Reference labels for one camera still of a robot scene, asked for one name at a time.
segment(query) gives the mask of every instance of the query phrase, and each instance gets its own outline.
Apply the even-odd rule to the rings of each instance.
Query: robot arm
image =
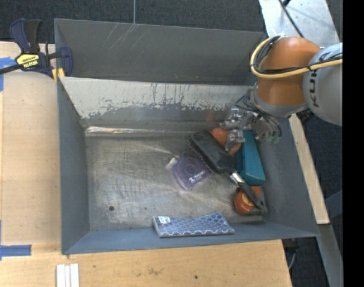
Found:
[[[321,49],[305,38],[276,36],[256,48],[250,64],[257,82],[220,123],[227,150],[242,142],[243,130],[278,142],[279,119],[292,114],[342,125],[342,43]]]

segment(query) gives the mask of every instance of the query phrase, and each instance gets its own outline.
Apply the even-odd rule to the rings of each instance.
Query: blue patterned packet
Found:
[[[197,218],[153,216],[154,228],[159,237],[207,236],[234,234],[220,212]]]

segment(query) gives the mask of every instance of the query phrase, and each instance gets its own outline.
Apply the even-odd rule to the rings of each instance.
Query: gray bin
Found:
[[[287,120],[276,145],[258,142],[269,212],[235,212],[235,184],[211,175],[193,191],[166,169],[191,133],[218,125],[255,82],[258,32],[55,20],[74,55],[58,82],[62,252],[216,245],[318,235]],[[220,211],[233,235],[161,239],[152,216]]]

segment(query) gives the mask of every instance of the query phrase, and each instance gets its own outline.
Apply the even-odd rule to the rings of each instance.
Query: blue tape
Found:
[[[1,220],[0,220],[0,244],[1,244]],[[0,245],[0,260],[2,257],[10,256],[30,256],[32,245],[15,245],[1,246]]]
[[[15,64],[16,64],[16,61],[14,59],[11,59],[9,56],[0,58],[0,69],[2,69],[4,67],[13,66]],[[4,90],[4,75],[1,74],[0,75],[0,92],[2,92],[3,90]]]

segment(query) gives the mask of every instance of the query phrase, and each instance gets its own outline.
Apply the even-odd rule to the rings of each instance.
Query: wooden table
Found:
[[[0,42],[0,57],[18,54],[15,43]],[[1,243],[32,244],[32,255],[3,258],[0,286],[54,286],[56,265],[73,263],[79,265],[82,287],[292,285],[281,240],[62,255],[55,82],[21,71],[4,79],[5,91],[0,93]],[[14,95],[6,94],[12,90]],[[327,224],[302,126],[295,117],[290,123],[317,222]]]

